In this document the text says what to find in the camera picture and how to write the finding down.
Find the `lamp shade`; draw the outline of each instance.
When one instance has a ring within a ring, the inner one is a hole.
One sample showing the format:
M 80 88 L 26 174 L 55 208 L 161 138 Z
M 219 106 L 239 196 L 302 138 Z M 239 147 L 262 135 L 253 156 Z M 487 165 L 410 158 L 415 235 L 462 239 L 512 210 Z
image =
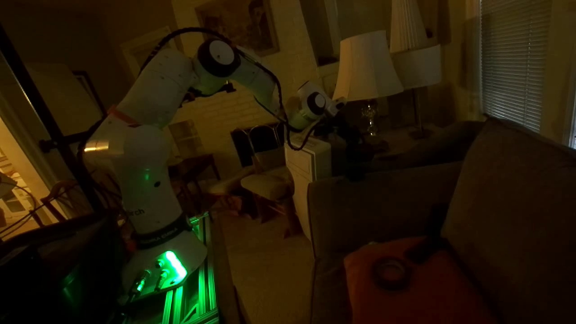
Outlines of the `lamp shade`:
M 384 30 L 339 41 L 339 66 L 334 99 L 368 100 L 401 91 Z
M 393 54 L 393 64 L 404 88 L 442 81 L 440 45 Z
M 392 0 L 390 52 L 426 43 L 426 28 L 415 0 Z

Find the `gray couch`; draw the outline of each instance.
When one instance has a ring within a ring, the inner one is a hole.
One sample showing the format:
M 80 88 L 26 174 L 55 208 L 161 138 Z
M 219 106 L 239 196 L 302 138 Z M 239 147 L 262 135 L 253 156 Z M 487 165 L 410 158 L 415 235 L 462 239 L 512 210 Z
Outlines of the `gray couch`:
M 442 207 L 440 235 L 498 320 L 576 322 L 573 151 L 501 120 L 474 133 L 453 127 L 361 181 L 311 183 L 312 324 L 350 322 L 343 255 L 422 234 Z

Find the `orange pillow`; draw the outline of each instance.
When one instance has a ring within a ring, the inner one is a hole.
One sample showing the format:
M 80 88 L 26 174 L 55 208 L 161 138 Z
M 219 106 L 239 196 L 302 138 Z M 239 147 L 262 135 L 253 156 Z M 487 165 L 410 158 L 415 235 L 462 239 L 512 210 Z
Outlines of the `orange pillow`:
M 413 264 L 402 253 L 422 237 L 370 243 L 343 259 L 352 324 L 491 324 L 496 322 L 480 293 L 444 252 Z M 408 284 L 384 289 L 372 277 L 379 257 L 408 266 Z

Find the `green glowing light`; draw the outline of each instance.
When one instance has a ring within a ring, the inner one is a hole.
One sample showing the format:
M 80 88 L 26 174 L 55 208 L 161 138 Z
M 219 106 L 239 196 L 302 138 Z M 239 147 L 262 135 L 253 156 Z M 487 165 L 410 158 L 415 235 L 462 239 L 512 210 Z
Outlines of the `green glowing light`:
M 158 255 L 158 264 L 161 268 L 159 289 L 176 286 L 186 277 L 186 270 L 170 250 Z
M 141 277 L 141 280 L 136 286 L 136 291 L 140 293 L 143 289 L 145 279 Z

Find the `window blind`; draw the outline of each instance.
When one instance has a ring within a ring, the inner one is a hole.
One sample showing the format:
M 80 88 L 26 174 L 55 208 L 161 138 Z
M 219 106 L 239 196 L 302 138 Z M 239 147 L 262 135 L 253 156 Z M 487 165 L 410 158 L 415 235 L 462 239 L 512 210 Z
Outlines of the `window blind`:
M 482 0 L 482 102 L 539 129 L 550 0 Z

